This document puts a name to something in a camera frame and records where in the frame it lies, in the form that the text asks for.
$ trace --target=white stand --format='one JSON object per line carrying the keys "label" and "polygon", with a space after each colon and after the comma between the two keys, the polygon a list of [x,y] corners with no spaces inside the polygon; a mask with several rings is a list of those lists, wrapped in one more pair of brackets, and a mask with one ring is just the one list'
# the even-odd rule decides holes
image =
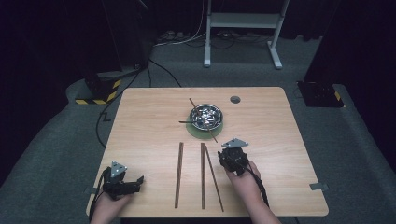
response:
{"label": "white stand", "polygon": [[275,68],[281,69],[282,63],[276,52],[276,42],[279,38],[288,5],[289,0],[285,0],[282,10],[278,14],[212,13],[212,0],[208,0],[204,67],[210,67],[210,29],[212,27],[235,27],[275,29],[273,40],[268,41],[267,45]]}

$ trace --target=wooden table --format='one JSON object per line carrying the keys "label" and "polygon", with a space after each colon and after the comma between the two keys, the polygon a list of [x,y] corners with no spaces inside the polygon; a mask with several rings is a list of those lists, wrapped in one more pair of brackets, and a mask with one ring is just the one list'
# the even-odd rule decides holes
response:
{"label": "wooden table", "polygon": [[[230,101],[241,99],[239,104]],[[193,137],[186,120],[196,105],[216,105],[223,113],[223,129],[213,139]],[[253,88],[133,88],[122,95],[100,174],[112,161],[128,167],[125,182],[145,181],[121,217],[246,217],[248,213],[219,164],[218,151],[233,138],[262,174],[269,204],[279,217],[321,217],[329,212],[306,152],[285,92],[277,87]],[[175,208],[179,143],[184,143],[178,209]],[[205,209],[201,207],[201,147],[208,147],[224,206],[208,163],[205,168]]]}

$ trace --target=gray carpet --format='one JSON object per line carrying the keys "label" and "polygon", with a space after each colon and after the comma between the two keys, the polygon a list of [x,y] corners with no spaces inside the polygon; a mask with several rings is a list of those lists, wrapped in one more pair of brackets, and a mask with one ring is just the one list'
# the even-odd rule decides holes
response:
{"label": "gray carpet", "polygon": [[[223,48],[230,42],[215,40],[213,44]],[[299,217],[300,223],[396,223],[396,176],[368,133],[346,88],[334,85],[346,103],[344,108],[304,105],[296,81],[304,78],[318,44],[319,40],[279,39],[277,51],[284,65],[282,70],[275,70],[265,42],[212,49],[210,68],[203,68],[202,47],[156,47],[151,59],[171,71],[183,87],[279,86],[285,90],[318,180],[330,188],[323,192],[329,215]],[[143,71],[131,87],[149,87],[149,73],[152,87],[177,87],[153,63],[149,72]],[[120,88],[126,88],[131,80],[132,77],[125,77]],[[76,105],[74,98],[82,85],[83,80],[68,88],[65,94],[70,104],[39,132],[0,189],[0,223],[88,223],[87,189],[93,185],[104,153],[95,125],[105,105]],[[116,100],[107,110],[108,118],[114,119],[119,102]],[[102,141],[107,141],[111,126],[112,121],[99,122]],[[297,223],[292,217],[280,219],[283,223]]]}

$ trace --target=metal bowl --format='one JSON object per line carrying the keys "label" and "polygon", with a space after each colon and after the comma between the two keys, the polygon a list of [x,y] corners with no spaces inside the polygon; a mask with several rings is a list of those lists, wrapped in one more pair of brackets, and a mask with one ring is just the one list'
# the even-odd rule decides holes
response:
{"label": "metal bowl", "polygon": [[190,112],[192,125],[202,131],[217,129],[222,123],[222,113],[215,105],[198,105]]}

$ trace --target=cable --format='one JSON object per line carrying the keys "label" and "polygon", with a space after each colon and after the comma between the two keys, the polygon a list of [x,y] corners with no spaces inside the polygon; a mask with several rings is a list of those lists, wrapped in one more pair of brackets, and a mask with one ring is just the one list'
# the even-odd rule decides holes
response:
{"label": "cable", "polygon": [[98,186],[97,186],[97,188],[96,188],[95,196],[93,197],[93,200],[92,200],[92,202],[91,202],[90,215],[88,216],[89,221],[92,220],[93,212],[95,211],[96,202],[97,202],[98,198],[99,198],[99,197],[102,195],[102,193],[103,193],[103,192],[102,192],[101,194],[99,194],[99,190],[100,190],[100,188],[101,188],[102,180],[103,180],[103,178],[104,178],[104,175],[105,175],[105,171],[102,172],[102,175],[101,175],[100,178],[99,178],[99,183],[98,183]]}
{"label": "cable", "polygon": [[149,72],[149,67],[148,67],[148,86],[151,88],[151,73]]}
{"label": "cable", "polygon": [[270,207],[270,204],[268,203],[268,198],[267,198],[267,193],[265,191],[265,187],[262,184],[262,180],[256,174],[254,174],[254,172],[251,169],[250,164],[249,164],[249,167],[250,167],[251,170],[248,169],[247,167],[243,166],[241,163],[237,162],[236,160],[234,160],[231,157],[228,157],[228,159],[233,161],[233,162],[235,162],[240,167],[242,167],[244,170],[248,171],[251,175],[253,175],[254,180],[256,181],[257,185],[259,186],[260,193],[262,194],[262,200],[265,202],[265,204],[267,204],[268,207]]}
{"label": "cable", "polygon": [[119,98],[119,97],[123,94],[123,92],[124,92],[129,86],[132,85],[132,83],[133,83],[133,82],[136,80],[136,78],[139,76],[140,72],[141,72],[141,71],[139,71],[139,72],[135,75],[135,77],[132,79],[132,81],[125,87],[125,89],[123,89],[122,92],[120,92],[120,94],[118,94],[116,97],[114,97],[114,99],[112,99],[112,100],[107,104],[107,106],[105,107],[105,109],[103,109],[102,112],[100,112],[100,114],[99,114],[99,118],[98,118],[98,120],[96,121],[96,127],[95,127],[95,129],[96,129],[96,138],[98,139],[99,143],[100,143],[100,144],[102,145],[102,147],[104,147],[104,148],[106,148],[106,145],[102,142],[102,140],[101,140],[101,138],[100,138],[100,136],[99,136],[99,121],[100,121],[100,119],[101,119],[101,117],[102,117],[103,115],[105,115],[105,118],[106,118],[106,113],[105,113],[105,111],[113,104],[114,101],[116,101],[117,98]]}
{"label": "cable", "polygon": [[155,62],[152,61],[151,59],[148,59],[148,60],[149,60],[150,62],[154,63],[155,65],[161,67],[161,69],[165,70],[165,71],[175,80],[175,82],[177,83],[177,85],[178,85],[179,87],[181,87],[180,83],[177,81],[177,79],[175,78],[175,76],[174,76],[171,72],[169,72],[169,71],[168,71],[166,68],[164,68],[163,66],[161,66],[161,65],[159,65],[159,64],[157,64],[157,63],[155,63]]}

